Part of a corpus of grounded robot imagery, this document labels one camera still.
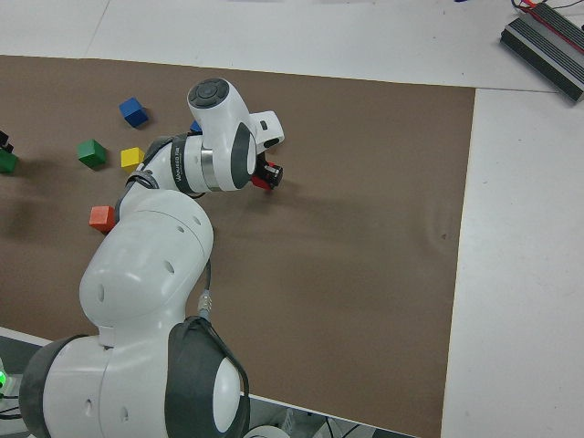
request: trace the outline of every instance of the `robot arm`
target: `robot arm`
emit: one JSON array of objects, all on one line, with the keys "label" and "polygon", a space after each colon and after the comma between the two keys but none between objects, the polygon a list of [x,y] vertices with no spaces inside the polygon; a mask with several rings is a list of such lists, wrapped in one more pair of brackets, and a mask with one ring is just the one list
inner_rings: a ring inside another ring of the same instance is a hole
[{"label": "robot arm", "polygon": [[25,371],[21,413],[36,438],[247,432],[243,367],[208,318],[185,319],[213,245],[211,223],[192,196],[241,189],[252,177],[276,186],[281,168],[264,152],[284,134],[273,112],[249,114],[223,79],[193,87],[188,104],[203,133],[152,144],[81,279],[81,306],[99,335],[48,344]]}]

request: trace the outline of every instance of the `green cube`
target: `green cube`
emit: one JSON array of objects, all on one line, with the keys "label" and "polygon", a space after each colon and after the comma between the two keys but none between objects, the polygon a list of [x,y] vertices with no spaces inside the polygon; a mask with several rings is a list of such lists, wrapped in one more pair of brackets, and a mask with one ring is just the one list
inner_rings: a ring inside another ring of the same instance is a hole
[{"label": "green cube", "polygon": [[95,167],[106,162],[106,150],[95,140],[83,141],[77,147],[79,161],[88,167]]},{"label": "green cube", "polygon": [[0,149],[0,173],[12,173],[17,161],[18,157],[14,154]]}]

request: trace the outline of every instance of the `brown mat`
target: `brown mat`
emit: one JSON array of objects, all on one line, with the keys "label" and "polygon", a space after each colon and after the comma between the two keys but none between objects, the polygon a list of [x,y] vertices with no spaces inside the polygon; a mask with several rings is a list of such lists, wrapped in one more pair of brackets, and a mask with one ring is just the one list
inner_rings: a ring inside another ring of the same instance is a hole
[{"label": "brown mat", "polygon": [[[0,175],[0,326],[94,333],[78,283],[114,204],[120,150],[191,124],[188,89],[233,82],[287,136],[273,193],[201,200],[216,232],[214,324],[252,392],[438,437],[474,91],[141,63],[0,57],[0,130],[20,162]],[[136,96],[135,130],[118,104]],[[109,151],[97,171],[76,145]],[[189,301],[196,311],[198,289]]]}]

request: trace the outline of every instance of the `yellow cube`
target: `yellow cube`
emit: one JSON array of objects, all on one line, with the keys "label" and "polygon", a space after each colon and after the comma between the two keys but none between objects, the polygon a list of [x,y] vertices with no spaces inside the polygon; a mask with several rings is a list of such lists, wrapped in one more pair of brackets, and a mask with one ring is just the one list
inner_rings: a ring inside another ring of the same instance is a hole
[{"label": "yellow cube", "polygon": [[144,151],[140,148],[124,149],[121,152],[121,168],[127,173],[132,173],[144,160]]}]

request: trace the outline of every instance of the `white floor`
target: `white floor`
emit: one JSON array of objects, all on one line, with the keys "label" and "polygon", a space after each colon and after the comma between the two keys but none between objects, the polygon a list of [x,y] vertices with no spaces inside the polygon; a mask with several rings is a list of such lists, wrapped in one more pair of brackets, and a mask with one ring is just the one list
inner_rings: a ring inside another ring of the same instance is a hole
[{"label": "white floor", "polygon": [[[562,11],[584,24],[584,4]],[[507,0],[3,0],[0,54],[479,88],[443,437],[581,436],[584,104],[499,46],[515,16]]]}]

